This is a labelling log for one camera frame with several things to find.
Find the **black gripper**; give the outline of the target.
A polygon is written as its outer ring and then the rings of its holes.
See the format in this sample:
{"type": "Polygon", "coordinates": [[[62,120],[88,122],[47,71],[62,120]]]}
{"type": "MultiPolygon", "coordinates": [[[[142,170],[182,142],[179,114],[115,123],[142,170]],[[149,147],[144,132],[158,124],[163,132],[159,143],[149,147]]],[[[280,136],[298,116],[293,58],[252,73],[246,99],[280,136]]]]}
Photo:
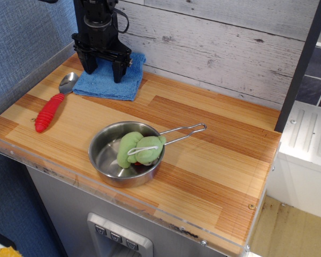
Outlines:
{"type": "Polygon", "coordinates": [[[111,61],[115,83],[120,83],[132,64],[129,47],[120,42],[118,31],[109,26],[105,30],[88,28],[84,33],[72,34],[78,58],[88,74],[97,69],[97,58],[111,61]]]}

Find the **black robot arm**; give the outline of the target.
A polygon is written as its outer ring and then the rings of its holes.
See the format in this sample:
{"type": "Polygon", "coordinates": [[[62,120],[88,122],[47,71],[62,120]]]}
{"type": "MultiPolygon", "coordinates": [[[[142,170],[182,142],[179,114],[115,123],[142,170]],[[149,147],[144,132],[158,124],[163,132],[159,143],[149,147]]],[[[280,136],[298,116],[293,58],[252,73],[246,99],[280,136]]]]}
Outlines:
{"type": "Polygon", "coordinates": [[[74,1],[78,31],[72,34],[74,50],[88,74],[98,67],[97,59],[112,63],[116,83],[132,64],[129,47],[119,40],[119,34],[129,29],[125,13],[116,9],[118,1],[74,1]]]}

